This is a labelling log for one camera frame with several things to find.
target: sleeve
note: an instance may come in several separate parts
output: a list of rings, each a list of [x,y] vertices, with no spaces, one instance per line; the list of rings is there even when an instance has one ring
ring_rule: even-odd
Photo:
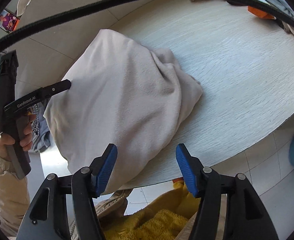
[[[19,180],[11,162],[0,158],[0,229],[14,237],[30,205],[27,178]]]

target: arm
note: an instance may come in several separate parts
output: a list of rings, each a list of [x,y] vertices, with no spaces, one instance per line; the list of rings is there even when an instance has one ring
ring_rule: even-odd
[[[25,139],[20,142],[24,151],[32,147],[31,123],[24,129]],[[23,216],[29,204],[27,178],[19,180],[7,154],[6,145],[14,144],[14,139],[7,135],[0,135],[0,229],[6,236],[16,236]]]

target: finger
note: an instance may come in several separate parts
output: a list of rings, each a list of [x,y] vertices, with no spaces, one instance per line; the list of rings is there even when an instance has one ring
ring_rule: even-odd
[[[32,141],[32,134],[29,133],[28,135],[26,135],[26,137],[23,140],[20,141],[20,145],[21,145],[21,147],[25,147],[31,141]]]
[[[32,148],[32,142],[29,142],[25,147],[22,147],[22,149],[27,152],[29,150],[31,150]]]
[[[23,133],[25,135],[32,133],[32,124],[31,123],[26,126],[26,128],[23,130]]]
[[[29,122],[33,122],[34,120],[36,120],[36,115],[35,114],[30,114],[29,115]]]
[[[1,145],[13,145],[15,140],[8,134],[2,133],[0,134],[0,146]]]

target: jacket cuff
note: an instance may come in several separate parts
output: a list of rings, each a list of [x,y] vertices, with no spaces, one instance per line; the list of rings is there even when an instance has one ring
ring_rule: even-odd
[[[10,173],[15,173],[14,166],[12,162],[6,161],[0,157],[0,168],[2,171],[8,171]]]

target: blue gripper pad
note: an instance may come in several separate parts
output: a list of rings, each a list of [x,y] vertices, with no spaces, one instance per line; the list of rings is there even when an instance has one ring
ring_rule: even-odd
[[[196,157],[191,157],[183,143],[177,145],[176,160],[178,162],[180,171],[183,174],[188,191],[192,193],[195,198],[197,198],[199,190],[197,188],[197,175],[194,173],[193,165],[191,164],[191,161],[194,161],[192,158],[197,159]]]
[[[97,196],[100,196],[101,193],[103,193],[107,187],[107,183],[109,181],[111,172],[114,168],[114,164],[117,160],[117,147],[116,145],[112,145],[110,149],[110,154],[106,158],[105,163],[103,164],[102,168],[100,169],[97,178],[96,178],[96,194]]]

